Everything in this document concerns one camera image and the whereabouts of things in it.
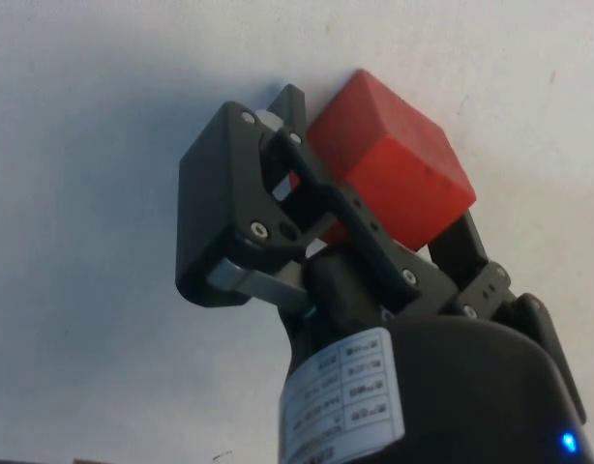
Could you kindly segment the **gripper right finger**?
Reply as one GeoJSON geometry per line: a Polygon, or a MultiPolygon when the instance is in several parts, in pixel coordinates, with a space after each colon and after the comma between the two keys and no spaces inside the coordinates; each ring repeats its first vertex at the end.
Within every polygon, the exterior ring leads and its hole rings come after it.
{"type": "Polygon", "coordinates": [[[446,312],[490,321],[536,342],[557,366],[581,423],[587,415],[549,311],[530,293],[510,290],[511,278],[489,259],[469,212],[428,243],[431,260],[460,292],[446,312]]]}

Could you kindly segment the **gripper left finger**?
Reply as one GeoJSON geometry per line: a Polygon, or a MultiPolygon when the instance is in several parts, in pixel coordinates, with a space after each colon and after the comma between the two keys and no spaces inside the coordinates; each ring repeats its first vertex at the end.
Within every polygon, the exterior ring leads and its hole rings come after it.
{"type": "Polygon", "coordinates": [[[225,102],[179,164],[175,283],[205,307],[259,299],[284,313],[314,304],[306,250],[341,223],[387,309],[439,313],[453,282],[395,243],[365,199],[335,182],[307,142],[304,93],[285,86],[269,105],[276,129],[225,102]]]}

